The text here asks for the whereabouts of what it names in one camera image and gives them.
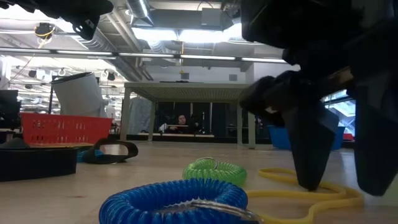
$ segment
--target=ceiling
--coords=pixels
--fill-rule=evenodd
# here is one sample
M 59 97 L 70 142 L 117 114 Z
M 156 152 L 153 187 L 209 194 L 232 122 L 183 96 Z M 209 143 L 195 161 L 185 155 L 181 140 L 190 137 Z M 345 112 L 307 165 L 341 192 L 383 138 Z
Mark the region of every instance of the ceiling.
M 125 0 L 113 1 L 115 8 L 118 10 L 124 21 L 118 21 L 118 24 L 125 23 L 128 27 L 131 27 L 131 17 L 126 14 L 127 6 Z M 202 9 L 215 8 L 219 9 L 220 2 L 210 1 L 210 6 L 207 3 L 202 3 L 199 6 L 200 1 L 182 1 L 182 0 L 148 0 L 151 6 L 151 13 L 158 10 L 164 10 L 164 12 L 170 13 L 167 10 L 173 10 L 171 13 L 178 14 L 182 11 L 201 11 Z M 0 47 L 23 47 L 23 48 L 37 48 L 40 41 L 34 34 L 34 27 L 40 22 L 57 23 L 60 20 L 55 20 L 45 17 L 40 12 L 31 14 L 25 12 L 23 9 L 18 9 L 17 12 L 11 12 L 10 10 L 0 9 Z M 114 46 L 115 50 L 118 51 L 133 51 L 131 46 L 122 37 L 120 32 L 115 28 L 115 25 L 109 20 L 107 16 L 101 16 L 98 24 L 99 32 L 109 40 L 110 44 Z M 65 32 L 69 32 L 63 28 L 56 29 L 55 34 L 51 38 L 51 42 L 43 46 L 44 49 L 63 49 L 63 50 L 90 50 L 84 46 L 81 42 L 77 41 L 75 35 L 66 35 Z M 146 52 L 150 52 L 151 49 L 146 40 L 138 40 L 138 43 L 142 49 Z M 173 41 L 163 41 L 165 48 L 171 52 L 181 52 L 185 54 L 196 54 L 196 55 L 234 55 L 234 56 L 247 56 L 254 57 L 256 52 L 261 52 L 261 57 L 272 57 L 280 58 L 282 50 L 274 47 L 270 47 L 262 44 L 254 44 L 245 42 L 243 39 L 234 39 L 228 42 L 217 42 L 217 43 L 189 43 L 176 44 Z M 30 57 L 21 56 L 7 56 L 2 59 L 8 58 L 12 61 L 13 69 L 11 77 L 17 74 L 20 68 L 26 64 Z M 125 61 L 128 65 L 134 67 L 135 60 L 127 59 Z M 206 67 L 211 69 L 217 68 L 239 68 L 241 72 L 245 72 L 249 66 L 249 62 L 224 62 L 224 61 L 212 61 L 212 60 L 187 60 L 183 61 L 184 67 Z M 151 67 L 166 68 L 166 67 L 181 67 L 181 62 L 164 60 L 164 59 L 152 59 L 144 60 L 144 67 L 147 70 L 152 70 Z M 103 95 L 109 95 L 113 97 L 113 104 L 116 105 L 117 110 L 121 110 L 121 98 L 123 97 L 123 83 L 126 79 L 123 77 L 123 73 L 118 67 L 112 62 L 112 60 L 89 60 L 87 58 L 42 58 L 36 57 L 32 59 L 27 69 L 21 72 L 18 78 L 14 79 L 13 82 L 37 82 L 37 83 L 48 83 L 49 80 L 43 80 L 41 78 L 31 78 L 27 75 L 29 70 L 41 69 L 45 70 L 48 74 L 63 74 L 71 75 L 85 71 L 95 72 L 97 77 L 100 77 L 102 85 L 113 85 L 116 88 L 102 88 Z M 113 71 L 118 74 L 115 81 L 107 81 L 106 72 Z M 162 81 L 162 74 L 157 73 L 154 78 L 155 82 Z M 141 80 L 141 82 L 149 82 L 147 78 Z M 12 84 L 11 88 L 20 90 L 21 96 L 26 98 L 26 101 L 39 101 L 42 108 L 48 106 L 49 101 L 49 86 L 34 85 L 33 89 L 27 90 L 23 84 Z M 44 100 L 37 100 L 36 96 L 41 96 Z

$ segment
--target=workbench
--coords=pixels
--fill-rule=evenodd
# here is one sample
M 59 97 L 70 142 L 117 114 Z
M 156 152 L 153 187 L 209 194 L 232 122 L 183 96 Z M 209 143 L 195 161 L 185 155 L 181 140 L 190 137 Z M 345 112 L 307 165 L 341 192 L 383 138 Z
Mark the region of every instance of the workbench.
M 238 144 L 242 145 L 242 108 L 239 96 L 248 87 L 247 84 L 215 84 L 215 83 L 125 83 L 123 112 L 120 139 L 127 139 L 130 119 L 130 95 L 135 93 L 152 102 L 150 112 L 148 141 L 152 141 L 155 124 L 157 102 L 186 103 L 233 103 L 237 106 Z M 248 113 L 248 129 L 250 149 L 256 147 L 255 117 Z

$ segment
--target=yellow tube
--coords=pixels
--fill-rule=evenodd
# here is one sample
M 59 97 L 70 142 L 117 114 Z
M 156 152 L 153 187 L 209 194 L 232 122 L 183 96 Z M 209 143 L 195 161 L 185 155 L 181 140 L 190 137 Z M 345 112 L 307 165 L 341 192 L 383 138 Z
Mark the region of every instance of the yellow tube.
M 289 177 L 279 174 L 296 173 L 289 169 L 283 168 L 265 168 L 259 170 L 259 175 L 264 178 L 298 185 L 295 177 Z M 314 215 L 330 208 L 343 208 L 357 205 L 363 205 L 363 195 L 357 190 L 342 185 L 332 184 L 329 182 L 321 182 L 320 188 L 331 190 L 335 193 L 316 193 L 316 192 L 299 192 L 292 190 L 249 190 L 247 195 L 253 197 L 287 197 L 287 198 L 304 198 L 310 200 L 318 200 L 320 202 L 312 205 L 306 217 L 298 219 L 280 219 L 271 215 L 260 215 L 266 224 L 311 224 Z

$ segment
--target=person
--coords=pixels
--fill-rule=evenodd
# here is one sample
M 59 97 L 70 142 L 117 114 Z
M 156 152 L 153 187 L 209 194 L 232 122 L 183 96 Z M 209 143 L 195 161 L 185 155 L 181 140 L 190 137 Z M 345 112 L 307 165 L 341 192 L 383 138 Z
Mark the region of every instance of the person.
M 182 114 L 180 116 L 178 116 L 178 125 L 187 125 L 187 119 Z M 172 131 L 176 131 L 176 130 L 178 130 L 178 127 L 171 126 L 171 127 L 169 127 L 169 129 Z

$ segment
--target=red plastic basket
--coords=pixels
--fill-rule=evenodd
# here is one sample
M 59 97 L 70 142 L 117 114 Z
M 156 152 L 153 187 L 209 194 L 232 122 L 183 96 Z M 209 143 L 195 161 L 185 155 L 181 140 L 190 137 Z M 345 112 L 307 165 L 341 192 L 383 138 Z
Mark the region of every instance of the red plastic basket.
M 27 144 L 94 144 L 108 137 L 112 118 L 21 113 Z

